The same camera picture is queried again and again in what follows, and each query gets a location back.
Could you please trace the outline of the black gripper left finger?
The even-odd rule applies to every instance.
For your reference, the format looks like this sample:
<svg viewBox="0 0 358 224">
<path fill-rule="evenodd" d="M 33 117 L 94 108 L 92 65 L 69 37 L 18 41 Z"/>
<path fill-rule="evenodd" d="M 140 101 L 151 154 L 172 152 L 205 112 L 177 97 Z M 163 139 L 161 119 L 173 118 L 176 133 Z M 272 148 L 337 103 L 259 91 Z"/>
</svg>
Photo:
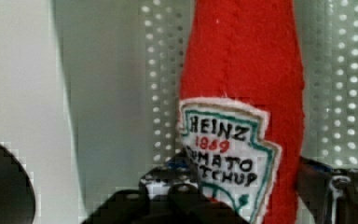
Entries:
<svg viewBox="0 0 358 224">
<path fill-rule="evenodd" d="M 81 224 L 249 224 L 226 203 L 202 194 L 185 151 L 150 170 L 137 189 L 109 197 Z"/>
</svg>

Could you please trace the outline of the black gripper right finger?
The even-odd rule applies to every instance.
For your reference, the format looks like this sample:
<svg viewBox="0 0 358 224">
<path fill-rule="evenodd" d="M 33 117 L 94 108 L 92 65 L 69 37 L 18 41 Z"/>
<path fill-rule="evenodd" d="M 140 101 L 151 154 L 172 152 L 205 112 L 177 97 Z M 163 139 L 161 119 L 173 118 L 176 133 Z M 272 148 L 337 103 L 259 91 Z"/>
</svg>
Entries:
<svg viewBox="0 0 358 224">
<path fill-rule="evenodd" d="M 358 224 L 358 169 L 302 158 L 296 190 L 315 224 Z"/>
</svg>

